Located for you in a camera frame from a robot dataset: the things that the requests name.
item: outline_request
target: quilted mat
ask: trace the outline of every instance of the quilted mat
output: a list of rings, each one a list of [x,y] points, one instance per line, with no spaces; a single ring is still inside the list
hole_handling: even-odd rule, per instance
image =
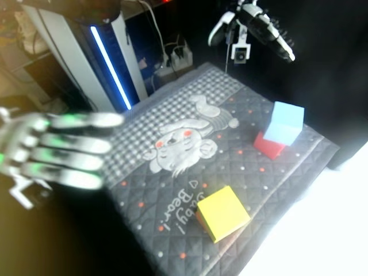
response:
[[[237,275],[338,149],[307,125],[270,160],[253,146],[273,103],[204,64],[126,113],[103,176],[157,275]],[[197,202],[230,185],[252,220],[217,244]]]

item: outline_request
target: red dot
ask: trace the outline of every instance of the red dot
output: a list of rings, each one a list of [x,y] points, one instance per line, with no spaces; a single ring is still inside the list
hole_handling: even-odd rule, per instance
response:
[[[162,141],[158,141],[157,143],[156,143],[156,148],[160,148],[160,147],[162,147],[163,146],[163,142]]]
[[[184,131],[184,136],[190,136],[191,135],[191,131]]]

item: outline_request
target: blue led light strip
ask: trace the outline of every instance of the blue led light strip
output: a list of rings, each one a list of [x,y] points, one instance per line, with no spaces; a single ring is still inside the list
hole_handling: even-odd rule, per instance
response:
[[[114,69],[114,67],[113,67],[113,65],[112,65],[112,63],[111,63],[111,60],[110,60],[110,58],[109,58],[108,53],[106,52],[105,46],[104,46],[104,44],[102,43],[102,40],[101,40],[101,38],[100,38],[100,36],[99,36],[99,34],[98,34],[98,32],[97,32],[96,27],[92,26],[92,27],[91,27],[91,32],[92,32],[93,37],[94,37],[94,39],[95,39],[95,41],[96,41],[96,43],[97,43],[97,45],[98,45],[99,50],[100,50],[100,51],[101,51],[101,53],[102,53],[103,59],[105,59],[106,65],[108,66],[108,68],[109,68],[109,70],[110,70],[110,73],[111,73],[111,75],[113,76],[113,79],[114,79],[114,81],[115,81],[115,84],[116,84],[116,86],[117,86],[117,88],[118,88],[118,90],[119,90],[119,92],[120,92],[120,94],[121,94],[121,96],[122,96],[122,99],[123,99],[123,100],[124,100],[124,102],[125,102],[126,107],[127,107],[129,110],[131,110],[131,108],[132,108],[132,107],[131,107],[131,104],[129,103],[128,98],[127,98],[127,95],[125,94],[125,91],[124,91],[124,89],[122,88],[122,85],[121,85],[121,83],[120,83],[120,80],[119,80],[119,78],[118,78],[118,76],[117,76],[117,74],[116,74],[116,72],[115,72],[115,69]]]

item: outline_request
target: red cube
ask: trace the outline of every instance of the red cube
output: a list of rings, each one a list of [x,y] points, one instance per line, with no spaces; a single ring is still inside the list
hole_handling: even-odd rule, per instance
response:
[[[281,153],[283,148],[285,148],[284,144],[263,139],[263,133],[261,131],[258,133],[253,146],[272,160]]]

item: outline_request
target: checkered pattern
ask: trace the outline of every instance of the checkered pattern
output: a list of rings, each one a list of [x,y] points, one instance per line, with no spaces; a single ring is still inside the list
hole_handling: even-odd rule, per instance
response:
[[[240,82],[213,67],[173,91],[165,101],[152,106],[134,121],[124,124],[110,140],[114,154],[105,158],[103,174],[107,185],[112,187],[145,162],[142,154],[160,138],[159,127],[186,118],[198,118],[195,104],[189,101],[191,95],[205,95],[210,105],[218,106],[242,87]]]
[[[119,129],[112,138],[116,150],[107,158],[110,167],[105,175],[115,181],[111,197],[159,275],[237,275],[265,234],[337,150],[305,125],[294,144],[270,160],[252,144],[267,125],[273,104],[209,65],[199,72],[189,73],[197,77]],[[165,170],[153,174],[149,162],[137,156],[156,141],[161,124],[195,116],[187,101],[192,94],[204,94],[210,104],[229,111],[239,120],[239,127],[207,137],[218,146],[214,157],[201,159],[177,178]],[[138,163],[124,164],[134,157]],[[190,210],[196,210],[193,199],[208,196],[224,185],[232,187],[252,221],[213,244]],[[168,205],[182,189],[193,198],[181,202],[183,209],[177,206],[168,216]],[[182,223],[178,217],[185,211],[187,221]]]

